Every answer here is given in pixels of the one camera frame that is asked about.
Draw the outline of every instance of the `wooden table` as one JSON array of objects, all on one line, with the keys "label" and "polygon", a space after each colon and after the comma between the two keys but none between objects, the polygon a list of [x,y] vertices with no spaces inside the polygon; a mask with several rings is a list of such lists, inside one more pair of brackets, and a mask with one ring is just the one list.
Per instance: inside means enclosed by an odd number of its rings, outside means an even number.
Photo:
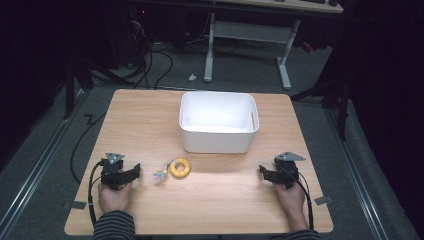
[{"label": "wooden table", "polygon": [[[136,233],[267,234],[288,232],[284,210],[271,183],[262,180],[258,165],[273,169],[274,156],[291,151],[306,157],[298,162],[311,198],[322,191],[290,98],[282,94],[251,94],[260,128],[245,154],[196,154],[183,149],[179,128],[180,91],[118,90],[111,101],[76,201],[87,201],[90,172],[105,152],[125,154],[124,170],[141,163],[142,176],[134,181],[129,213]],[[176,157],[188,159],[190,174],[177,180],[168,174],[157,182],[153,172]],[[100,168],[95,176],[100,175]],[[97,187],[93,188],[97,217]],[[329,232],[333,223],[327,206],[313,203],[315,229]],[[91,235],[88,208],[72,209],[66,222],[69,235]]]}]

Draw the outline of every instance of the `dark background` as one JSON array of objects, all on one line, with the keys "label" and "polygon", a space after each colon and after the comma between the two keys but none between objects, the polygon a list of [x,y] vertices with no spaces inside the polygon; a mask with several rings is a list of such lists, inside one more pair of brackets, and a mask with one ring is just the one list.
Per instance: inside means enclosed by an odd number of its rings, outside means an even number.
[{"label": "dark background", "polygon": [[[418,226],[424,216],[423,1],[341,3],[345,16],[375,16],[377,23],[343,28],[338,23],[304,21],[295,45],[307,42],[314,48],[335,47],[318,84],[346,77],[343,71],[349,69],[350,98],[370,147],[407,216],[424,237]],[[73,55],[82,54],[104,67],[116,68],[134,63],[134,51],[114,40],[120,36],[126,46],[133,46],[125,33],[130,31],[125,6],[115,5],[113,9],[118,10],[111,13],[110,6],[96,2],[9,0],[0,4],[3,169],[31,126],[52,105]],[[158,37],[183,48],[190,40],[185,33],[197,36],[205,16],[187,15],[183,10],[152,11],[149,24],[155,26]],[[357,56],[357,61],[349,61],[352,56]]]}]

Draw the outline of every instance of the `silver bracket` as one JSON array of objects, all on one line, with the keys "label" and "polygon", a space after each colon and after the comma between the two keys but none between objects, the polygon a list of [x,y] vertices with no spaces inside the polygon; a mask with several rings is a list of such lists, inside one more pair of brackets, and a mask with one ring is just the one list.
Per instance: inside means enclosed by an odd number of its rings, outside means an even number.
[{"label": "silver bracket", "polygon": [[120,154],[120,153],[106,152],[106,157],[109,160],[110,164],[114,164],[114,163],[118,162],[119,160],[121,160],[122,158],[124,158],[125,155]]},{"label": "silver bracket", "polygon": [[304,161],[306,158],[299,156],[297,154],[294,154],[292,152],[285,152],[280,155],[275,156],[277,160],[281,161]]}]

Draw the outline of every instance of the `striped sleeve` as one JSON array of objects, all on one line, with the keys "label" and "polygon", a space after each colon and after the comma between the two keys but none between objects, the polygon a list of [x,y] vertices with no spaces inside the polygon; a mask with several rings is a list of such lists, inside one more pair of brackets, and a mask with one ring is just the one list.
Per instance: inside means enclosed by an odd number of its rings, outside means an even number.
[{"label": "striped sleeve", "polygon": [[286,236],[285,240],[318,240],[321,239],[321,235],[314,230],[301,230],[294,233],[290,233]]},{"label": "striped sleeve", "polygon": [[94,240],[135,239],[134,219],[123,211],[104,214],[94,226]]}]

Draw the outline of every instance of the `metal rail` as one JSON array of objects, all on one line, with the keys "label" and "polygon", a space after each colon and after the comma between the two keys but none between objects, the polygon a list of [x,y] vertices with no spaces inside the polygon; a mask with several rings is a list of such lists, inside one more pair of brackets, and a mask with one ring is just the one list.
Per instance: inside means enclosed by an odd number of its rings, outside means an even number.
[{"label": "metal rail", "polygon": [[41,179],[43,178],[45,172],[47,171],[47,168],[49,167],[50,163],[53,161],[52,155],[55,152],[56,147],[62,140],[78,108],[86,100],[87,95],[88,93],[84,93],[84,91],[82,90],[80,90],[80,92],[77,94],[77,96],[79,97],[77,99],[77,104],[74,111],[70,114],[68,119],[62,120],[59,127],[53,134],[53,137],[50,139],[43,153],[39,157],[32,172],[30,173],[25,183],[19,190],[17,196],[15,197],[14,201],[10,205],[6,214],[3,216],[0,222],[0,239],[7,239],[9,234],[12,232],[13,227],[15,226],[16,222],[18,221],[19,217],[24,211],[27,203],[31,199],[35,190],[37,189],[37,186],[40,183]]},{"label": "metal rail", "polygon": [[389,237],[384,229],[380,217],[378,216],[374,202],[371,199],[364,182],[362,181],[361,175],[356,167],[355,161],[347,147],[345,141],[340,138],[337,130],[337,119],[331,109],[324,109],[324,113],[330,122],[331,128],[335,137],[338,140],[340,149],[344,154],[346,168],[350,180],[352,181],[353,188],[355,189],[356,195],[358,196],[359,203],[361,204],[362,210],[364,211],[365,217],[368,221],[370,229],[375,239],[387,240]]}]

